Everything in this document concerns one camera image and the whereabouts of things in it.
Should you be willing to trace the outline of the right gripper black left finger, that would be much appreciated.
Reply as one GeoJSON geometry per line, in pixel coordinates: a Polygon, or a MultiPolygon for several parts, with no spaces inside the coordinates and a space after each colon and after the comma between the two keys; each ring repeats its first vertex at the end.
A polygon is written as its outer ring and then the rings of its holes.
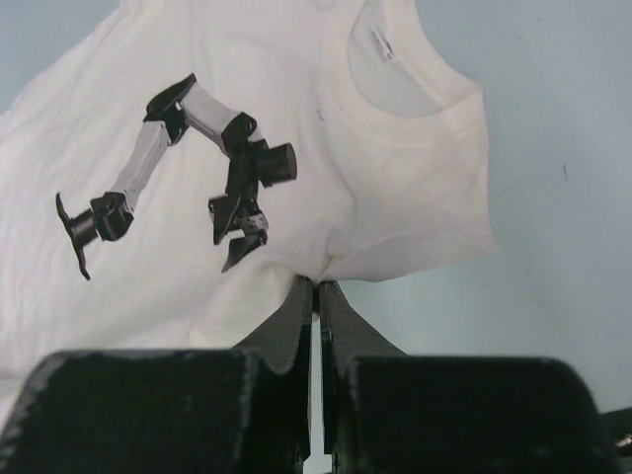
{"type": "Polygon", "coordinates": [[[313,287],[223,350],[57,352],[1,433],[5,473],[299,473],[310,454],[313,287]]]}

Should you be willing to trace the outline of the white t-shirt with robot print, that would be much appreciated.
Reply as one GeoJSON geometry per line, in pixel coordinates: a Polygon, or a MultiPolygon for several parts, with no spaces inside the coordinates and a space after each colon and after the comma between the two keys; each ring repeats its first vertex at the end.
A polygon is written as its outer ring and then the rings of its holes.
{"type": "Polygon", "coordinates": [[[488,160],[411,1],[123,1],[1,117],[1,397],[60,351],[229,347],[297,276],[491,253],[488,160]]]}

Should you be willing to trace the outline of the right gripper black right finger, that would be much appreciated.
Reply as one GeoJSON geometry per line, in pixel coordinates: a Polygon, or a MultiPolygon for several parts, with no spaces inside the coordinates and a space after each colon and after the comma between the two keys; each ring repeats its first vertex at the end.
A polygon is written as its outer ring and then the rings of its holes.
{"type": "Polygon", "coordinates": [[[593,396],[547,357],[408,355],[318,289],[325,450],[336,473],[618,473],[593,396]]]}

